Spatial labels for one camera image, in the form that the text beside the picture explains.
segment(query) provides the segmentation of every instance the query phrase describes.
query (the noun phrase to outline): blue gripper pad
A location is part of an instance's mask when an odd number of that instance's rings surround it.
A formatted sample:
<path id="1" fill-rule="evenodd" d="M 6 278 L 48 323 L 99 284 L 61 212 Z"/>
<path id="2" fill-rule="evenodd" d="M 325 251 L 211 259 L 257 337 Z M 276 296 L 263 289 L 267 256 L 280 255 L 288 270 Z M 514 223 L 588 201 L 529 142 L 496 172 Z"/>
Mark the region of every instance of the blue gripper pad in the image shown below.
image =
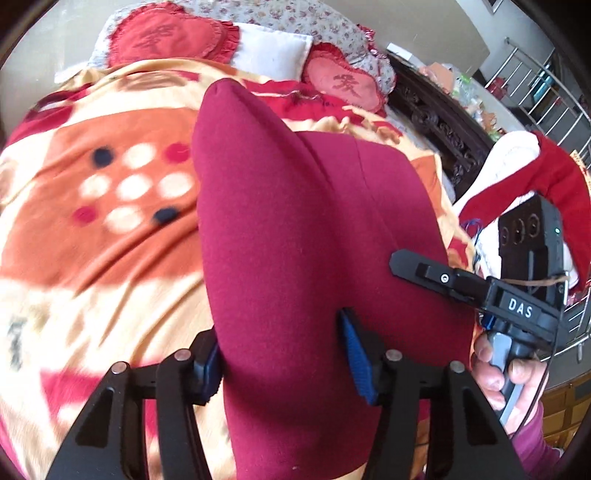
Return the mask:
<path id="1" fill-rule="evenodd" d="M 201 383 L 201 404 L 205 405 L 222 382 L 222 359 L 215 329 L 200 332 L 190 350 L 194 355 L 193 372 Z"/>
<path id="2" fill-rule="evenodd" d="M 385 346 L 375 333 L 363 330 L 353 310 L 341 310 L 339 323 L 357 392 L 368 404 L 376 406 L 379 403 L 378 383 Z"/>

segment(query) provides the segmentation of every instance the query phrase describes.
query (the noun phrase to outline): pillow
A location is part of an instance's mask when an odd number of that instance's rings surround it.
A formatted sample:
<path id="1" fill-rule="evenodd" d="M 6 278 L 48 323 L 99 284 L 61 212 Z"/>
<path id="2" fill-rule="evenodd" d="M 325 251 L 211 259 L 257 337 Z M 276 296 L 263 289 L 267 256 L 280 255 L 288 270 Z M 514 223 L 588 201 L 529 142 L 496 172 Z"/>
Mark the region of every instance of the pillow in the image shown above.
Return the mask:
<path id="1" fill-rule="evenodd" d="M 301 80 L 313 37 L 237 23 L 240 42 L 230 65 L 273 80 Z"/>
<path id="2" fill-rule="evenodd" d="M 139 60 L 186 57 L 230 61 L 239 28 L 231 22 L 188 14 L 170 2 L 134 10 L 111 35 L 109 67 Z"/>
<path id="3" fill-rule="evenodd" d="M 89 66 L 107 68 L 109 37 L 133 10 L 154 0 L 139 0 L 116 10 L 105 22 L 96 40 Z M 394 89 L 395 75 L 388 59 L 377 58 L 368 51 L 365 33 L 351 20 L 318 0 L 170 0 L 185 7 L 188 13 L 200 17 L 230 22 L 262 25 L 289 33 L 312 35 L 315 42 L 330 42 L 338 46 L 347 61 L 365 70 L 380 85 L 384 95 Z"/>
<path id="4" fill-rule="evenodd" d="M 315 45 L 302 75 L 304 83 L 319 92 L 333 95 L 349 105 L 379 112 L 385 99 L 375 79 L 366 71 L 352 67 L 345 55 L 330 43 Z"/>

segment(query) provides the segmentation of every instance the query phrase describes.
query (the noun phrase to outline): cable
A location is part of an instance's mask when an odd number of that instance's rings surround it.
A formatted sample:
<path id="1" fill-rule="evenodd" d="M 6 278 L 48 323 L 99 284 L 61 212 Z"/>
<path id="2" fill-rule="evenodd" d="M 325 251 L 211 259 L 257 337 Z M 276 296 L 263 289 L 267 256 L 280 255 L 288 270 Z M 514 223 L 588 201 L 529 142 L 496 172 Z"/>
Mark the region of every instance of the cable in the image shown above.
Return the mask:
<path id="1" fill-rule="evenodd" d="M 526 424 L 527 420 L 529 419 L 531 412 L 534 410 L 534 407 L 539 402 L 540 394 L 542 393 L 542 389 L 544 388 L 546 380 L 550 374 L 550 367 L 552 366 L 552 361 L 554 360 L 554 357 L 556 356 L 556 352 L 558 351 L 558 330 L 560 329 L 560 325 L 562 325 L 563 316 L 564 316 L 564 309 L 560 312 L 560 317 L 558 318 L 558 328 L 556 329 L 556 333 L 554 334 L 554 346 L 552 349 L 552 354 L 550 355 L 550 359 L 548 359 L 548 363 L 546 364 L 546 369 L 544 370 L 544 375 L 542 376 L 542 381 L 538 385 L 538 390 L 536 390 L 536 392 L 535 392 L 535 397 L 534 397 L 533 401 L 531 402 L 531 405 L 528 408 L 527 413 L 525 414 L 525 417 L 523 418 L 523 420 L 521 420 L 521 424 L 519 425 L 519 427 L 517 428 L 517 430 L 513 434 L 513 438 L 517 437 L 517 435 L 519 435 L 519 433 L 521 432 L 523 427 L 525 427 L 525 424 Z"/>

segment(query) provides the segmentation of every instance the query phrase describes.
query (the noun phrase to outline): maroon cloth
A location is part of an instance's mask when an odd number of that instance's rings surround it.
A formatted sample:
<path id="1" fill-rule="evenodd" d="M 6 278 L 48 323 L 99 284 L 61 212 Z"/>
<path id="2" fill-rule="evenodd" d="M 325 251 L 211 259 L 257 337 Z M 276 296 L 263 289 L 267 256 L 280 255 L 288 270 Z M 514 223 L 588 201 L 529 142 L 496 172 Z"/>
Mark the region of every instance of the maroon cloth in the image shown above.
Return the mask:
<path id="1" fill-rule="evenodd" d="M 469 359 L 473 310 L 388 268 L 401 248 L 447 262 L 425 188 L 397 150 L 293 133 L 230 79 L 206 92 L 192 155 L 238 479 L 329 480 L 355 470 L 380 409 L 355 391 L 340 308 L 353 307 L 417 361 Z"/>
<path id="2" fill-rule="evenodd" d="M 558 450 L 544 441 L 543 420 L 544 406 L 540 403 L 535 417 L 513 438 L 513 447 L 525 471 L 535 480 L 549 478 L 560 459 Z"/>

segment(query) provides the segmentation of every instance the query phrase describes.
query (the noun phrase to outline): metal screw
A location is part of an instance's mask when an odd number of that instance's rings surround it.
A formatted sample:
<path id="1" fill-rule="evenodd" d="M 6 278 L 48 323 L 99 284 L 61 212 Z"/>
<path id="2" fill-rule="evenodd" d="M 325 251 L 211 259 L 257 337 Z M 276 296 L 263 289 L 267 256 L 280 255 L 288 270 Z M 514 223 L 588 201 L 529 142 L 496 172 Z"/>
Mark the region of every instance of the metal screw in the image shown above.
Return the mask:
<path id="1" fill-rule="evenodd" d="M 399 362 L 402 360 L 402 353 L 398 350 L 388 350 L 386 352 L 386 358 L 391 362 Z"/>
<path id="2" fill-rule="evenodd" d="M 452 372 L 455 372 L 457 374 L 462 374 L 466 371 L 466 367 L 464 367 L 464 364 L 457 360 L 454 360 L 452 363 L 450 363 L 449 368 L 452 369 Z"/>
<path id="3" fill-rule="evenodd" d="M 181 348 L 174 353 L 174 358 L 179 362 L 184 362 L 185 360 L 189 360 L 191 358 L 191 350 L 187 348 Z"/>
<path id="4" fill-rule="evenodd" d="M 127 370 L 127 364 L 125 362 L 117 362 L 117 363 L 113 364 L 113 366 L 111 367 L 111 371 L 115 375 L 122 374 L 126 370 Z"/>

